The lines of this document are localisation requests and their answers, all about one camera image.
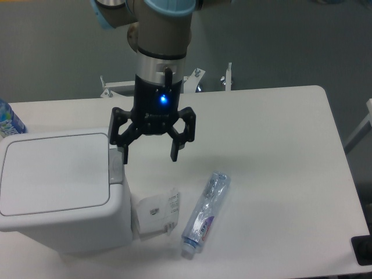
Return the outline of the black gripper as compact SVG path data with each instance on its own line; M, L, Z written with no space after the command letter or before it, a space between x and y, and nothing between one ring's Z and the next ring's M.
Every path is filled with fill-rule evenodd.
M179 150L187 142L195 139L196 114L191 107L178 111L182 82L168 86L153 84L135 77L134 103L132 111L114 107L109 123L109 142L117 146L122 153L123 164L128 163L129 145L144 135L162 135L168 133L172 138L170 157L177 161ZM184 122L183 132L173 126L179 120ZM120 127L131 120L131 124L121 134Z

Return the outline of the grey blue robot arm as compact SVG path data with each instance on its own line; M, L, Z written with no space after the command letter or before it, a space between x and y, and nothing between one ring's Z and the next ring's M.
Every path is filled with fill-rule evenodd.
M130 144L142 135L168 134L170 157L195 139L196 114L179 109L184 65L191 42L194 12L231 1L91 1L99 24L118 28L137 24L133 50L137 53L134 103L130 111L114 107L109 142L127 164Z

